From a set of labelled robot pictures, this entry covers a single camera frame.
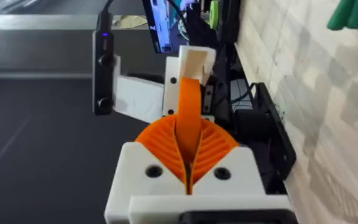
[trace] black bolt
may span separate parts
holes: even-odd
[[[146,175],[150,178],[157,178],[162,175],[162,168],[158,165],[151,165],[146,168]]]
[[[224,167],[218,167],[214,170],[214,175],[219,180],[229,180],[231,177],[231,173],[228,169]]]

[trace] monitor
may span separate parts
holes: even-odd
[[[198,0],[172,0],[185,16],[186,7]],[[149,29],[157,53],[176,53],[188,37],[180,17],[167,0],[143,0]]]

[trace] black cable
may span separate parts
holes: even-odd
[[[234,103],[242,101],[245,97],[247,97],[249,95],[250,96],[249,101],[251,101],[251,103],[254,104],[254,102],[252,100],[252,97],[250,95],[254,86],[255,86],[255,83],[252,83],[251,86],[249,87],[249,89],[246,91],[246,93],[244,93],[242,96],[240,96],[240,97],[238,97],[238,98],[236,98],[234,100],[229,101],[228,103],[230,105],[233,105]],[[216,108],[217,106],[219,106],[226,98],[227,98],[227,95],[224,95],[222,98],[220,98],[216,103],[214,103],[212,105],[212,108]]]
[[[167,2],[169,2],[169,4],[172,6],[172,8],[177,12],[177,14],[180,17],[180,20],[182,21],[183,25],[185,26],[186,29],[186,34],[189,35],[189,28],[187,26],[187,21],[185,19],[185,17],[183,16],[183,14],[180,11],[180,8],[172,1],[172,0],[167,0]]]
[[[252,97],[251,97],[251,91],[252,91],[252,89],[253,89],[253,87],[255,86],[255,83],[252,83],[251,84],[251,86],[248,88],[248,90],[246,91],[246,93],[244,93],[242,96],[240,96],[240,97],[238,97],[238,98],[236,98],[236,99],[234,99],[234,100],[231,100],[231,101],[229,101],[229,103],[232,105],[232,104],[234,104],[234,103],[237,103],[237,102],[239,102],[239,101],[241,101],[242,99],[244,99],[245,97],[247,97],[247,96],[250,96],[249,98],[250,98],[250,100],[251,100],[251,102],[252,102]]]
[[[106,4],[104,5],[104,8],[103,8],[103,12],[108,12],[109,11],[109,8],[110,8],[110,5],[111,3],[113,2],[114,0],[108,0],[106,2]]]

